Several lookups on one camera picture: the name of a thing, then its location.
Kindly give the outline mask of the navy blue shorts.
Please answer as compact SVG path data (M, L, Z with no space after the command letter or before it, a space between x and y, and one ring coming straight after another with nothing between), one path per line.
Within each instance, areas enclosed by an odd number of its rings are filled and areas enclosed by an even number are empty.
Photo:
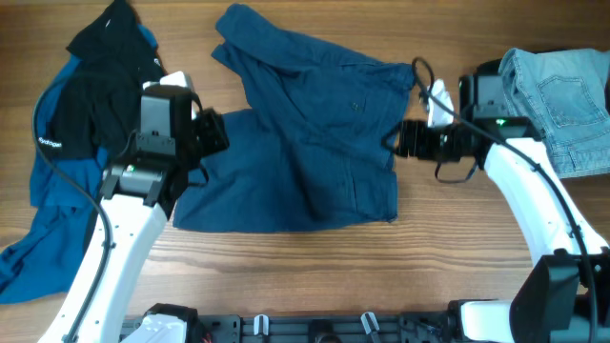
M382 140L407 110L411 66L281 29L242 4L215 27L213 58L240 77L248 108L224 115L229 148L191 173L173 225L314 232L396 219Z

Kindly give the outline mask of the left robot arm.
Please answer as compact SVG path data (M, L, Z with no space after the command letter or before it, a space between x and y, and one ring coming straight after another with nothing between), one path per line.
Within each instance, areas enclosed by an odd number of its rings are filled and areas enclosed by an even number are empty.
M144 262L201 159L229 146L221 116L192 90L142 92L140 126L103 173L91 240L44 342L115 342Z

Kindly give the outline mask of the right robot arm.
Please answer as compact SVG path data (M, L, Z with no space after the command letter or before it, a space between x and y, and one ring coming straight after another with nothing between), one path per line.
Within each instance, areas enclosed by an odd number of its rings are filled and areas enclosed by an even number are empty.
M383 146L438 166L474 159L518 222L533 269L511 300L456 300L440 331L445 342L606 342L609 245L586 221L556 176L527 117L496 102L471 101L455 113L444 88L415 80L428 113L404 120Z

